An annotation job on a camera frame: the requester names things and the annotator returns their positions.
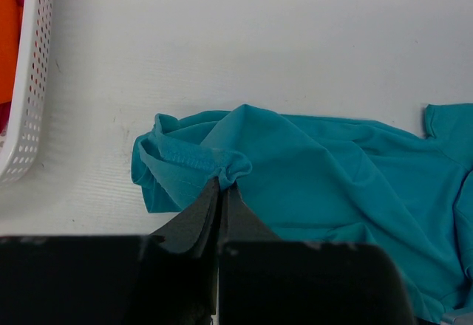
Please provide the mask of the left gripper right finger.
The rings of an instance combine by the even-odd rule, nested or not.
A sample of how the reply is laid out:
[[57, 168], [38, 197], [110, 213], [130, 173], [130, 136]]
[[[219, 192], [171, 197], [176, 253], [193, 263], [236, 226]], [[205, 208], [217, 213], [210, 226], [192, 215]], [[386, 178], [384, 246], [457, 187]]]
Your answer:
[[277, 242], [281, 239], [245, 204], [238, 185], [222, 194], [220, 246], [228, 242]]

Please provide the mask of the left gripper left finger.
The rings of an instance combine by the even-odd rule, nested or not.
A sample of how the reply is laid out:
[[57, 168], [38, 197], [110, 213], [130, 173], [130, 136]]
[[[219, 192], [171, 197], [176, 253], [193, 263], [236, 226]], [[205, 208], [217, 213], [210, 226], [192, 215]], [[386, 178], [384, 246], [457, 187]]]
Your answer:
[[170, 254], [200, 258], [214, 229], [219, 197], [219, 182], [213, 178], [192, 204], [151, 234], [152, 240]]

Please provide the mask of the teal t-shirt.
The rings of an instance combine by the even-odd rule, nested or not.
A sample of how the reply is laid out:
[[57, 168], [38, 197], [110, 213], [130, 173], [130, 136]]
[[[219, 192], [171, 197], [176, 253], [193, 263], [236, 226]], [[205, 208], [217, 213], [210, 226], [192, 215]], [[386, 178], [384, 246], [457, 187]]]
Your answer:
[[425, 137], [377, 121], [242, 105], [158, 114], [132, 149], [151, 213], [184, 211], [217, 178], [291, 241], [381, 246], [415, 314], [438, 322], [472, 305], [472, 105], [429, 105]]

